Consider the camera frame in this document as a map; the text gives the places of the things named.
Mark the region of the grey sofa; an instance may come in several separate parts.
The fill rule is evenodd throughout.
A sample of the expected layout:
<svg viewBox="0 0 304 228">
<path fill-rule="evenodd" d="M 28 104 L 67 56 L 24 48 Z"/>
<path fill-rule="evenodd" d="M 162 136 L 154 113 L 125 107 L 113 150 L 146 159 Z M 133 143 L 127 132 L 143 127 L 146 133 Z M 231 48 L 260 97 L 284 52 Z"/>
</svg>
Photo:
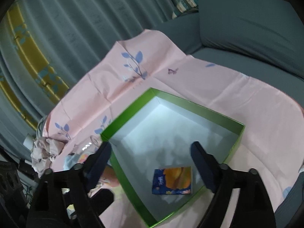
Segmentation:
<svg viewBox="0 0 304 228">
<path fill-rule="evenodd" d="M 303 22 L 290 0 L 198 0 L 156 29 L 184 53 L 257 78 L 303 104 Z"/>
</svg>

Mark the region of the pink floral cloth sheet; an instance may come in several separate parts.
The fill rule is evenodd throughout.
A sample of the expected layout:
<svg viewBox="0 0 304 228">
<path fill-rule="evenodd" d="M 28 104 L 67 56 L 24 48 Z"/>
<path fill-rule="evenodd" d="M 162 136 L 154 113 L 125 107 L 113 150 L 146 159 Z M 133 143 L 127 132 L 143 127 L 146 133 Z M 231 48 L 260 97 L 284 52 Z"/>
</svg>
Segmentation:
<svg viewBox="0 0 304 228">
<path fill-rule="evenodd" d="M 190 155 L 198 141 L 220 163 L 257 169 L 276 211 L 303 163 L 303 109 L 286 93 L 183 53 L 147 30 L 114 44 L 49 114 L 43 135 L 66 143 L 50 166 L 80 162 L 90 138 L 112 146 L 111 165 L 149 227 L 193 226 L 212 194 Z"/>
</svg>

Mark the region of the crumpled beige cloth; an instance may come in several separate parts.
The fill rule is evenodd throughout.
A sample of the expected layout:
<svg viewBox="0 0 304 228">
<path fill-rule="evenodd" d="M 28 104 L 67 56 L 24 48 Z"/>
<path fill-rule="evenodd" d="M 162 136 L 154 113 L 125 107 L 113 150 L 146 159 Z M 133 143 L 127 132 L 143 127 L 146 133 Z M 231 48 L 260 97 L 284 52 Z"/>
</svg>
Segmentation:
<svg viewBox="0 0 304 228">
<path fill-rule="evenodd" d="M 41 178 L 44 171 L 51 167 L 53 161 L 62 152 L 67 141 L 58 141 L 48 137 L 39 137 L 33 141 L 31 150 L 31 164 L 34 171 Z"/>
</svg>

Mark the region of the striped cushion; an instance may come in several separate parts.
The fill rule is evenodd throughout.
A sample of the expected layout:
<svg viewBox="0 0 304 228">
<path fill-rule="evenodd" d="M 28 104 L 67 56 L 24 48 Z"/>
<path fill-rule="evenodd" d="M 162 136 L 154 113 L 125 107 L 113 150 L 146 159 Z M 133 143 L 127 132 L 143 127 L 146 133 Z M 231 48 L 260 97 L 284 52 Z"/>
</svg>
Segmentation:
<svg viewBox="0 0 304 228">
<path fill-rule="evenodd" d="M 198 11 L 199 0 L 181 0 L 177 3 L 172 12 L 172 19 L 176 19 L 180 16 L 196 13 Z"/>
</svg>

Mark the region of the green cardboard box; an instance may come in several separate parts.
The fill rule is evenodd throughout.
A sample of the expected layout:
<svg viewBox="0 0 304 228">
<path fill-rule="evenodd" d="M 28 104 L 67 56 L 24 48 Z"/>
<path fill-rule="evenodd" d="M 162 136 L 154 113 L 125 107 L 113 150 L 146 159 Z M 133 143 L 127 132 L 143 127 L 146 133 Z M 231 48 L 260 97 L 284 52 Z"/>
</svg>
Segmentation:
<svg viewBox="0 0 304 228">
<path fill-rule="evenodd" d="M 169 220 L 205 191 L 191 158 L 198 141 L 220 163 L 228 162 L 245 126 L 232 118 L 181 97 L 150 88 L 102 132 L 110 142 L 111 165 L 148 227 Z M 153 195 L 155 169 L 192 167 L 190 195 Z"/>
</svg>

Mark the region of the pink Wrigley's gum jar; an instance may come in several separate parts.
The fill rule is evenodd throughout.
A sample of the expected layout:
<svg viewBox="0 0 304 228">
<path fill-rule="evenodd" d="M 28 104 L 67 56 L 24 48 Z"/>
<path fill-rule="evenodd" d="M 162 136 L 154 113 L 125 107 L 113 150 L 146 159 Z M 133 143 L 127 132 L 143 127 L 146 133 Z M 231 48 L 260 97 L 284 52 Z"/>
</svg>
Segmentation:
<svg viewBox="0 0 304 228">
<path fill-rule="evenodd" d="M 111 189 L 120 185 L 116 174 L 111 166 L 106 166 L 103 174 L 99 178 L 97 185 L 88 193 L 89 197 L 93 197 L 100 189 Z"/>
</svg>

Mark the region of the clear glass jar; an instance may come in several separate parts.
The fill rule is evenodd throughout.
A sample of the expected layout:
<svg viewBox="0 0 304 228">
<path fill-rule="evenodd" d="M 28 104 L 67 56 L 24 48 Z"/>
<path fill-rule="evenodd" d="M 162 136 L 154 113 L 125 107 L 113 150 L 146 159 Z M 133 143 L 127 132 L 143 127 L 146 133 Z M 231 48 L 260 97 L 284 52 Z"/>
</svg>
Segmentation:
<svg viewBox="0 0 304 228">
<path fill-rule="evenodd" d="M 86 140 L 83 141 L 81 146 L 81 152 L 87 155 L 91 155 L 96 153 L 100 146 L 100 140 L 98 137 L 90 136 Z"/>
</svg>

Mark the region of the blue Tempo tissue pack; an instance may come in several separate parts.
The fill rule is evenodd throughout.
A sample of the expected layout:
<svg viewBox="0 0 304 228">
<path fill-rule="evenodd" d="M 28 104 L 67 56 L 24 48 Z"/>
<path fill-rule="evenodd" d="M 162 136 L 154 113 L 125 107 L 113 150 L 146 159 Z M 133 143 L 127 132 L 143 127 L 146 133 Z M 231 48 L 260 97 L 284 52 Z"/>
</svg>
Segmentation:
<svg viewBox="0 0 304 228">
<path fill-rule="evenodd" d="M 153 195 L 190 195 L 192 193 L 192 167 L 155 169 Z"/>
</svg>

